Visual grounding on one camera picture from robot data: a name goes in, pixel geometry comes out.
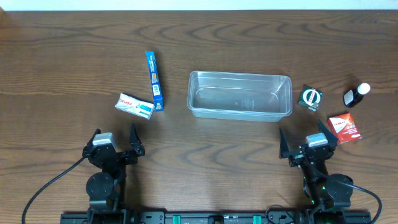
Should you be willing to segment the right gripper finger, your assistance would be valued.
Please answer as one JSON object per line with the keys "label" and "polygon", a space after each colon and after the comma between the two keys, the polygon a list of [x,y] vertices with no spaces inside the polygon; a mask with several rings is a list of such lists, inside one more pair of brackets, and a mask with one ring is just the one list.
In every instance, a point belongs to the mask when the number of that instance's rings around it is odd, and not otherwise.
{"label": "right gripper finger", "polygon": [[279,158],[285,159],[294,155],[293,151],[289,150],[288,142],[285,138],[284,132],[282,129],[279,129],[280,133],[280,151],[279,151]]}
{"label": "right gripper finger", "polygon": [[325,135],[330,146],[337,146],[338,138],[328,128],[325,127],[320,119],[318,120],[318,129]]}

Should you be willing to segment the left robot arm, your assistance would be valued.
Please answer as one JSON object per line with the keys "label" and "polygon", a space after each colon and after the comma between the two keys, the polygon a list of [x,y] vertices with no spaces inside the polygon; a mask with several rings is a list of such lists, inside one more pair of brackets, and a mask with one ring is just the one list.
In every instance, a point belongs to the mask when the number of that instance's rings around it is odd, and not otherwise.
{"label": "left robot arm", "polygon": [[129,145],[130,150],[118,152],[113,134],[97,129],[83,148],[82,156],[101,169],[86,183],[89,223],[139,223],[137,212],[128,209],[124,200],[126,167],[145,155],[135,124],[131,124]]}

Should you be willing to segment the white Panadol box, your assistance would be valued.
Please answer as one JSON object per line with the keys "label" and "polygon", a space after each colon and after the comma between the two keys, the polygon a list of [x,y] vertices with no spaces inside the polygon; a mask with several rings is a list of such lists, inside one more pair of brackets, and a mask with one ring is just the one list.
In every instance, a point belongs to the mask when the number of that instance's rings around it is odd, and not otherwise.
{"label": "white Panadol box", "polygon": [[140,116],[145,119],[150,119],[155,110],[152,103],[138,100],[123,93],[120,94],[119,100],[114,107],[118,110]]}

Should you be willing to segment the blue Kool Fever box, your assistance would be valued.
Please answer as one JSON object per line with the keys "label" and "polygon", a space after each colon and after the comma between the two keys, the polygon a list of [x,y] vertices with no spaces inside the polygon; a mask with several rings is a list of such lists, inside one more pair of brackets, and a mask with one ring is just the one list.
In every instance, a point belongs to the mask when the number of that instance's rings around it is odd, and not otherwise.
{"label": "blue Kool Fever box", "polygon": [[152,87],[152,95],[154,99],[154,106],[156,111],[164,110],[164,101],[162,96],[162,89],[160,86],[159,74],[153,51],[146,52],[147,66],[149,69],[150,82]]}

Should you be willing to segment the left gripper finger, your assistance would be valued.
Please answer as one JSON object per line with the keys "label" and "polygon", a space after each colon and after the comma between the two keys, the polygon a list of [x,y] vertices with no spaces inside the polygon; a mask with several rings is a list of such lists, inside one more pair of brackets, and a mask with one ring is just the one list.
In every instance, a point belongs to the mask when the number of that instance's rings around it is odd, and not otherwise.
{"label": "left gripper finger", "polygon": [[144,156],[145,148],[142,144],[139,136],[136,132],[136,126],[134,123],[131,124],[130,136],[129,136],[129,145],[135,151],[136,156]]}
{"label": "left gripper finger", "polygon": [[89,141],[86,143],[86,145],[85,145],[85,151],[90,151],[90,150],[91,150],[91,148],[93,147],[93,141],[94,141],[95,136],[96,136],[97,134],[100,134],[100,133],[101,133],[101,130],[100,130],[100,129],[96,129],[96,130],[94,131],[92,137],[90,138],[90,140],[89,140]]}

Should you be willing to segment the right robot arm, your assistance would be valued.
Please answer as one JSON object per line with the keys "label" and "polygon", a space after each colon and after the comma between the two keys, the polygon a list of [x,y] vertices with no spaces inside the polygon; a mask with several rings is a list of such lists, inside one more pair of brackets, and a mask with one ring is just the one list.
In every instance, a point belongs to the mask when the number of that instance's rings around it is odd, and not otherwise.
{"label": "right robot arm", "polygon": [[303,172],[303,190],[313,205],[294,215],[294,223],[347,223],[345,209],[351,206],[353,189],[351,177],[329,174],[325,161],[334,155],[338,138],[325,125],[318,122],[319,133],[306,137],[306,143],[296,151],[289,149],[284,132],[280,131],[281,159],[288,159],[289,166]]}

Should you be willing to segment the green Zam-Buk box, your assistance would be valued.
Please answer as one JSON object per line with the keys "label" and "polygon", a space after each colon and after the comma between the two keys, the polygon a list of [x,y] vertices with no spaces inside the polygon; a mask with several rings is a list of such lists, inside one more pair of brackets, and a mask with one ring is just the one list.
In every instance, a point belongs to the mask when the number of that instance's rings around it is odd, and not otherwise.
{"label": "green Zam-Buk box", "polygon": [[322,101],[323,92],[308,85],[303,86],[303,91],[298,99],[298,104],[309,110],[316,111]]}

